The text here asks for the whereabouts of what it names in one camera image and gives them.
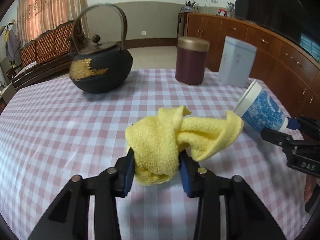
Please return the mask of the right hand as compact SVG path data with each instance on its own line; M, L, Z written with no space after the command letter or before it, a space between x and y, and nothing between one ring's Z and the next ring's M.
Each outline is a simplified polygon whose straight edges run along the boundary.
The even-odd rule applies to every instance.
M310 200L316 185L320 185L320 180L311 175L307 175L304 188L304 202L308 202Z

